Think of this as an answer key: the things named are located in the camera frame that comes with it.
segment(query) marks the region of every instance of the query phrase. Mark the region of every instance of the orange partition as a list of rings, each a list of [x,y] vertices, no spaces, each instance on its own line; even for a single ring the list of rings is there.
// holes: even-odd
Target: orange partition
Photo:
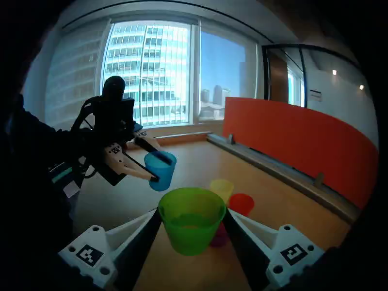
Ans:
[[[359,208],[376,182],[378,150],[360,131],[324,113],[283,102],[226,98],[224,131],[258,150],[316,177]]]

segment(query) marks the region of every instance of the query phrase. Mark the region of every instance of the glass building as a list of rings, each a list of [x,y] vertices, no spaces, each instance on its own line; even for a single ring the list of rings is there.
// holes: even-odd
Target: glass building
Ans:
[[[190,26],[165,22],[122,22],[112,26],[102,84],[121,76],[124,98],[135,99],[133,119],[144,126],[187,123]]]

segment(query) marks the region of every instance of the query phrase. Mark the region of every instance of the green cup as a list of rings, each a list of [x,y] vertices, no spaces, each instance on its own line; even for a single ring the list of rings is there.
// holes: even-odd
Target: green cup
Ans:
[[[202,253],[225,216],[225,203],[200,188],[170,191],[159,202],[159,213],[172,247],[185,256]]]

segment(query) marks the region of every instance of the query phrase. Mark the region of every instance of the red cup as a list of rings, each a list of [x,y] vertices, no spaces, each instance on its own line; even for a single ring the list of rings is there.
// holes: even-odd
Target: red cup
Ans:
[[[244,216],[248,216],[254,206],[253,198],[244,193],[237,193],[229,198],[229,208]]]

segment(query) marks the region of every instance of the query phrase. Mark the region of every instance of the yellow cup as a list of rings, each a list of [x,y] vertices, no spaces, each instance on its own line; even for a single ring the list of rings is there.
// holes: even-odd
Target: yellow cup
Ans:
[[[210,183],[210,191],[220,196],[225,204],[229,200],[229,197],[232,195],[233,189],[234,185],[228,180],[217,179]]]

